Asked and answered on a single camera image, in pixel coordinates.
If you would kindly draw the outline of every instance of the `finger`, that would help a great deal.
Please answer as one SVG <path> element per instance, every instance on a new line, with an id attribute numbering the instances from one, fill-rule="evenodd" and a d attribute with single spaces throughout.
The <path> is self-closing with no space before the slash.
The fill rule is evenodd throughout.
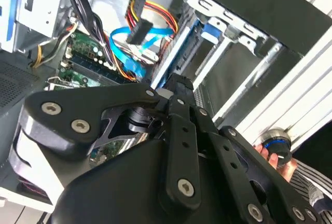
<path id="1" fill-rule="evenodd" d="M 262 144 L 259 144 L 259 145 L 257 145 L 257 146 L 254 146 L 254 148 L 255 148 L 255 150 L 258 151 L 258 153 L 260 153 L 261 150 L 263 149 L 263 145 L 262 145 Z"/>
<path id="2" fill-rule="evenodd" d="M 277 164 L 278 164 L 278 155 L 277 155 L 277 154 L 273 153 L 273 154 L 270 156 L 269 164 L 271 164 L 272 167 L 276 169 L 276 166 L 277 166 Z"/>
<path id="3" fill-rule="evenodd" d="M 281 171 L 279 171 L 279 173 L 287 182 L 290 182 L 296 168 L 297 162 L 294 158 L 292 158 L 288 163 L 286 163 L 284 167 L 281 168 Z"/>
<path id="4" fill-rule="evenodd" d="M 263 157 L 265 160 L 268 160 L 269 151 L 268 151 L 267 148 L 263 148 L 263 149 L 261 150 L 261 153 L 260 153 L 260 154 L 262 155 L 262 157 Z"/>

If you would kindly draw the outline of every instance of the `green circuit board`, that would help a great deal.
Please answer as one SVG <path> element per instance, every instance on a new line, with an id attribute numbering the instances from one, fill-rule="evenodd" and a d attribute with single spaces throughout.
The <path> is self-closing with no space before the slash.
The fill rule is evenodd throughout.
<path id="1" fill-rule="evenodd" d="M 84 87 L 99 87 L 101 84 L 95 80 L 92 80 L 82 74 L 79 74 L 70 69 L 61 68 L 58 76 L 60 79 L 71 82 L 73 85 L 81 85 Z"/>
<path id="2" fill-rule="evenodd" d="M 73 33 L 71 43 L 73 52 L 83 54 L 84 56 L 91 59 L 97 58 L 98 60 L 105 60 L 105 55 L 100 44 L 92 40 L 86 34 L 80 32 Z"/>

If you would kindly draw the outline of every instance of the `black metal bracket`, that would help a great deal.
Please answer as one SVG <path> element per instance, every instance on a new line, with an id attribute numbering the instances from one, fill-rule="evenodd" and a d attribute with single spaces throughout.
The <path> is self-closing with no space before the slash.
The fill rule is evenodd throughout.
<path id="1" fill-rule="evenodd" d="M 26 98 L 19 122 L 37 143 L 63 158 L 77 160 L 85 158 L 96 141 L 102 143 L 102 139 L 98 140 L 103 137 L 100 133 L 102 117 L 110 118 L 105 111 L 111 112 L 109 129 L 112 129 L 126 109 L 154 108 L 159 100 L 160 96 L 142 83 L 38 92 Z M 60 106 L 60 112 L 56 115 L 45 113 L 42 105 L 48 102 Z M 89 131 L 79 133 L 73 130 L 74 120 L 86 121 Z"/>
<path id="2" fill-rule="evenodd" d="M 234 128 L 223 127 L 219 133 L 231 141 L 246 170 L 247 179 L 262 187 L 267 197 L 269 212 L 276 223 L 317 223 L 309 216 L 306 218 L 303 216 L 304 220 L 301 220 L 296 215 L 297 210 L 306 213 L 307 209 L 315 213 L 318 222 L 321 221 L 309 202 L 304 201 L 302 196 Z"/>
<path id="3" fill-rule="evenodd" d="M 149 140 L 117 156 L 114 165 L 113 159 L 108 162 L 113 169 L 126 164 L 123 159 L 134 166 L 130 157 L 137 157 L 133 155 L 136 150 L 144 150 L 144 154 L 147 154 L 145 149 L 157 153 L 164 150 L 162 155 L 148 153 L 153 157 L 149 160 L 153 163 L 151 166 L 160 164 L 158 178 L 153 176 L 148 183 L 154 185 L 157 181 L 159 189 L 147 189 L 145 183 L 140 185 L 158 195 L 158 203 L 163 209 L 160 215 L 163 217 L 166 214 L 167 218 L 185 221 L 202 213 L 206 216 L 209 203 L 218 201 L 232 223 L 317 223 L 311 218 L 300 219 L 294 209 L 301 213 L 310 210 L 318 222 L 321 221 L 310 204 L 235 129 L 224 127 L 218 132 L 208 113 L 192 103 L 193 95 L 188 93 L 188 88 L 192 87 L 183 88 L 186 80 L 173 80 L 172 83 L 179 87 L 168 84 L 169 88 L 174 88 L 178 94 L 169 100 L 160 97 L 145 84 L 36 93 L 26 99 L 18 129 L 62 158 L 72 160 L 84 158 L 91 148 L 117 138 L 131 137 L 135 132 L 148 132 Z M 46 102 L 56 103 L 61 107 L 60 112 L 47 114 L 42 108 Z M 78 133 L 73 130 L 71 124 L 76 119 L 86 121 L 89 131 Z M 104 120 L 109 122 L 106 127 L 101 127 Z M 144 170 L 149 170 L 149 166 L 145 164 Z M 130 177 L 131 180 L 135 180 L 133 175 L 142 173 L 116 170 L 123 178 Z M 103 172 L 101 168 L 93 171 L 102 172 L 99 174 L 100 181 L 104 181 L 104 177 L 111 172 Z M 202 175 L 213 177 L 206 179 Z M 82 178 L 78 180 L 83 188 L 89 188 L 89 184 L 98 181 L 94 176 L 93 180 L 84 177 L 86 181 Z M 259 183 L 263 188 L 268 211 L 250 181 Z M 204 193 L 210 188 L 218 190 L 213 195 L 209 193 L 207 200 Z M 85 190 L 80 191 L 80 197 L 84 193 Z M 145 197 L 136 200 L 148 204 L 144 202 Z M 119 202 L 118 207 L 127 209 L 127 203 Z"/>

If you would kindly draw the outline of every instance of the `black mechanical arm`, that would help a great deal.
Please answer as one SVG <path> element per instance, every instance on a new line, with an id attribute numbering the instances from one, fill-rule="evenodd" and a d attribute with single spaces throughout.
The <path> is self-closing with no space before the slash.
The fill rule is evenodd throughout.
<path id="1" fill-rule="evenodd" d="M 215 127 L 195 105 L 189 80 L 173 75 L 166 89 L 164 97 L 133 83 L 26 99 L 19 128 L 68 162 L 149 134 L 73 180 L 49 223 L 322 223 L 234 128 Z"/>

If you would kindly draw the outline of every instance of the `screw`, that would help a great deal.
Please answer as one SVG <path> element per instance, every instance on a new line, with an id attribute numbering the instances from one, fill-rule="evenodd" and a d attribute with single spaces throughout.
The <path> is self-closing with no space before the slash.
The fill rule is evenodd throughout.
<path id="1" fill-rule="evenodd" d="M 233 130 L 233 129 L 228 129 L 229 133 L 232 135 L 232 136 L 236 136 L 237 133 Z"/>
<path id="2" fill-rule="evenodd" d="M 177 182 L 177 188 L 179 189 L 179 191 L 184 194 L 187 197 L 192 197 L 195 190 L 193 189 L 193 185 L 191 184 L 191 182 L 189 182 L 186 179 L 180 179 Z"/>
<path id="3" fill-rule="evenodd" d="M 261 211 L 259 210 L 259 208 L 250 203 L 248 205 L 248 211 L 249 211 L 249 214 L 258 222 L 262 222 L 263 221 L 263 215 L 261 214 Z"/>
<path id="4" fill-rule="evenodd" d="M 87 133 L 90 130 L 90 125 L 85 120 L 76 119 L 72 122 L 72 128 L 75 132 Z"/>
<path id="5" fill-rule="evenodd" d="M 177 101 L 178 101 L 181 105 L 184 105 L 184 104 L 185 104 L 183 100 L 177 99 Z"/>
<path id="6" fill-rule="evenodd" d="M 316 216 L 309 209 L 305 208 L 305 211 L 313 221 L 317 221 Z"/>
<path id="7" fill-rule="evenodd" d="M 49 115 L 57 115 L 61 112 L 61 106 L 54 102 L 46 102 L 41 105 L 44 113 Z"/>
<path id="8" fill-rule="evenodd" d="M 305 220 L 304 215 L 301 213 L 300 210 L 298 210 L 297 208 L 293 207 L 293 212 L 296 215 L 297 218 L 299 218 L 300 220 Z"/>
<path id="9" fill-rule="evenodd" d="M 208 113 L 204 110 L 204 109 L 199 109 L 199 112 L 201 113 L 201 114 L 203 114 L 204 116 L 207 116 L 208 115 Z"/>
<path id="10" fill-rule="evenodd" d="M 146 90 L 145 92 L 146 92 L 147 95 L 155 96 L 155 94 L 150 90 Z"/>

